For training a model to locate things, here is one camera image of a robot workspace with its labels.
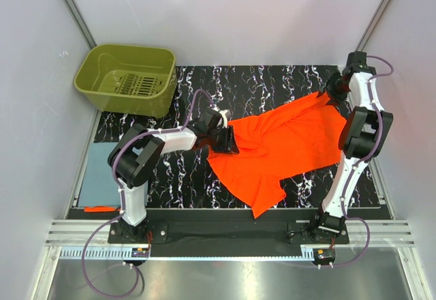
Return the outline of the orange t shirt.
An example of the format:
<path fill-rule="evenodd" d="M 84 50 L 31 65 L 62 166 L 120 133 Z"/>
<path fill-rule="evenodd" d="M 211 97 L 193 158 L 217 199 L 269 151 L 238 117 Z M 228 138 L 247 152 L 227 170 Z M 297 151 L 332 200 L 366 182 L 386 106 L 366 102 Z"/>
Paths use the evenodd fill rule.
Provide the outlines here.
<path fill-rule="evenodd" d="M 231 121 L 239 152 L 211 150 L 208 163 L 258 218 L 286 197 L 282 180 L 340 161 L 339 137 L 345 123 L 326 94 L 312 93 L 261 115 Z"/>

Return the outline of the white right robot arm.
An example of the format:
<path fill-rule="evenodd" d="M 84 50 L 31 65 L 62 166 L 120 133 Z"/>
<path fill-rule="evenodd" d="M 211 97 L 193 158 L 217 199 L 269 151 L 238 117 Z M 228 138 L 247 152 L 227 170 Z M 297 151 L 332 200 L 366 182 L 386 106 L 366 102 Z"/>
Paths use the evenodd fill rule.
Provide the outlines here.
<path fill-rule="evenodd" d="M 319 211 L 307 226 L 307 234 L 317 243 L 330 243 L 345 234 L 348 205 L 354 188 L 369 162 L 377 157 L 393 122 L 393 114 L 384 110 L 376 89 L 378 74 L 367 63 L 373 56 L 354 51 L 348 54 L 345 68 L 335 72 L 322 88 L 330 102 L 339 104 L 347 97 L 354 106 L 339 137 L 341 161 L 332 187 Z"/>

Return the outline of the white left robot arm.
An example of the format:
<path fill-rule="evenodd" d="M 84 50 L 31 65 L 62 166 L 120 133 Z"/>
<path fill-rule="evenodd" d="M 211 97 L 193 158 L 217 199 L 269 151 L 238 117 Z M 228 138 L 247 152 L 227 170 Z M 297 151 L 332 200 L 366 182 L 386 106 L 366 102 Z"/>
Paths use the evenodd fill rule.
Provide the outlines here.
<path fill-rule="evenodd" d="M 131 127 L 108 156 L 121 201 L 120 218 L 112 223 L 111 235 L 134 243 L 150 235 L 146 193 L 163 154 L 205 146 L 218 154 L 238 154 L 230 118 L 229 110 L 208 108 L 193 121 L 172 129 L 148 130 L 140 124 Z"/>

